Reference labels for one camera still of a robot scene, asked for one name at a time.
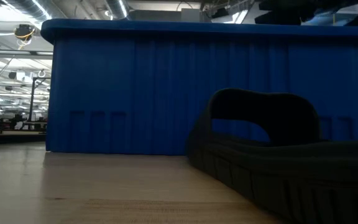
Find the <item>ceiling light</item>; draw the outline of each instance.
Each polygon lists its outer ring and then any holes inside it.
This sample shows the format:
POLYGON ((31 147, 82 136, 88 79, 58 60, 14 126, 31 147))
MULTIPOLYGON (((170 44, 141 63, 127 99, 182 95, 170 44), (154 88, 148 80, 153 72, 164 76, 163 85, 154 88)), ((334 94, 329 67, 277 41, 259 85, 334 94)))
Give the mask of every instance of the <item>ceiling light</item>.
POLYGON ((247 13, 248 13, 248 10, 241 11, 240 14, 237 16, 234 23, 242 24, 242 21, 244 21, 244 19, 246 18, 247 13))
POLYGON ((231 17, 232 17, 232 21, 229 22, 225 22, 225 23, 235 23, 237 18, 239 17, 240 12, 236 12, 234 13, 231 17))
POLYGON ((36 83, 39 83, 39 84, 41 84, 41 85, 46 85, 46 86, 49 86, 49 84, 48 84, 48 83, 41 82, 40 80, 36 80, 35 82, 36 82, 36 83))
POLYGON ((233 16, 232 15, 228 15, 228 16, 222 16, 222 17, 217 17, 214 19, 211 19, 211 22, 215 22, 215 23, 233 23, 233 16))
POLYGON ((37 54, 44 56, 53 56, 53 52, 37 52, 37 54))
POLYGON ((31 52, 23 50, 0 50, 0 54, 31 55, 31 52))
MULTIPOLYGON (((0 93, 0 96, 28 96, 30 97, 31 94, 25 93, 0 93)), ((49 96, 47 94, 34 94, 34 96, 49 96)))
POLYGON ((34 100, 33 103, 46 103, 46 100, 34 100))

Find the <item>pole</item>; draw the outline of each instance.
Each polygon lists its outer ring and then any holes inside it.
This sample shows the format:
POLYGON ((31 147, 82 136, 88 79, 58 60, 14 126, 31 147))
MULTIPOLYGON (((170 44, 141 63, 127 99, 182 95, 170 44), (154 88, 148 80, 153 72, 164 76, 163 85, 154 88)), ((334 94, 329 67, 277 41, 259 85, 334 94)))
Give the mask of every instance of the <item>pole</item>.
POLYGON ((36 80, 37 80, 36 77, 34 77, 32 79, 29 121, 31 121, 31 117, 32 117, 32 105, 34 104, 34 91, 35 91, 35 81, 36 80))

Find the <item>metal stand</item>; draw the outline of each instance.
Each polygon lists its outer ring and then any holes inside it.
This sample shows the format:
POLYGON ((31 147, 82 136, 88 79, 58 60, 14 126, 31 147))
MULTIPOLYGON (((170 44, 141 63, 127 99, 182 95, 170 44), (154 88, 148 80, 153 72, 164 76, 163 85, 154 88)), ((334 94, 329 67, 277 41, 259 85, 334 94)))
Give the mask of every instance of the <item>metal stand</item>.
POLYGON ((39 77, 34 77, 32 79, 32 88, 31 88, 31 100, 30 100, 30 114, 29 114, 29 118, 28 121, 31 121, 32 118, 32 107, 34 104, 34 91, 36 88, 38 88, 38 86, 43 83, 45 80, 50 79, 50 78, 39 78, 39 77), (35 81, 37 81, 38 79, 42 80, 37 86, 35 85, 35 81))

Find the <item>wooden surface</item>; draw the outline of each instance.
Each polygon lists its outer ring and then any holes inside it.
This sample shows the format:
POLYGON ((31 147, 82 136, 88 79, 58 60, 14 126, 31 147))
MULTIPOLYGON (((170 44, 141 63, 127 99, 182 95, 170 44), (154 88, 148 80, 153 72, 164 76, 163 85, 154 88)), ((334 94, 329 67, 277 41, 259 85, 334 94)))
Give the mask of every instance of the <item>wooden surface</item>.
POLYGON ((181 156, 0 145, 0 223, 284 223, 181 156))

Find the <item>blue storage container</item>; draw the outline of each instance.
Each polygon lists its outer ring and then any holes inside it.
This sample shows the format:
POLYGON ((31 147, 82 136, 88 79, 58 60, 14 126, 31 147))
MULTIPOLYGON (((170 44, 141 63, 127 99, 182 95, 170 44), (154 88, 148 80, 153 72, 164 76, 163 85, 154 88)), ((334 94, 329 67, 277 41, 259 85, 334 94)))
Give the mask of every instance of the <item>blue storage container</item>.
MULTIPOLYGON (((226 87, 303 96, 324 138, 358 139, 358 27, 55 19, 41 34, 55 45, 48 151, 182 155, 226 87)), ((214 129, 266 139, 246 122, 214 129)))

